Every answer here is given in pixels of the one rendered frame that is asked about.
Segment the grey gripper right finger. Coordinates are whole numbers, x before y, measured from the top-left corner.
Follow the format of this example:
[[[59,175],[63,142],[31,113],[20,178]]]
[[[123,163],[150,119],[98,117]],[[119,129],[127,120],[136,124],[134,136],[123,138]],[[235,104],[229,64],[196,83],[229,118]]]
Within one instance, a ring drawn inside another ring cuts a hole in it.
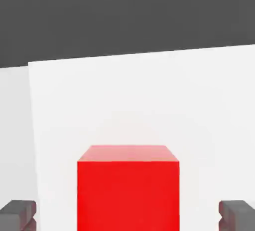
[[[255,209],[243,200],[220,201],[219,231],[255,231]]]

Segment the small red cube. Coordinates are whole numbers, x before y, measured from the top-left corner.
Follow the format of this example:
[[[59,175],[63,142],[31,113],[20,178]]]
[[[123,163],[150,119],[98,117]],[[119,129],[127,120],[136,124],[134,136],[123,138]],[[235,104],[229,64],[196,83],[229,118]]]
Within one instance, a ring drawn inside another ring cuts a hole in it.
[[[77,162],[77,231],[180,231],[179,180],[165,146],[91,146]]]

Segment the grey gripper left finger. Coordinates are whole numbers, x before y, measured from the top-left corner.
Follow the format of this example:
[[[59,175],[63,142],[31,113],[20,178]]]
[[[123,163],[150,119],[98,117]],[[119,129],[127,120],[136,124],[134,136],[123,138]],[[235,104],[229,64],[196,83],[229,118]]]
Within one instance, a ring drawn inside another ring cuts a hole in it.
[[[0,210],[0,231],[36,231],[36,202],[11,200]]]

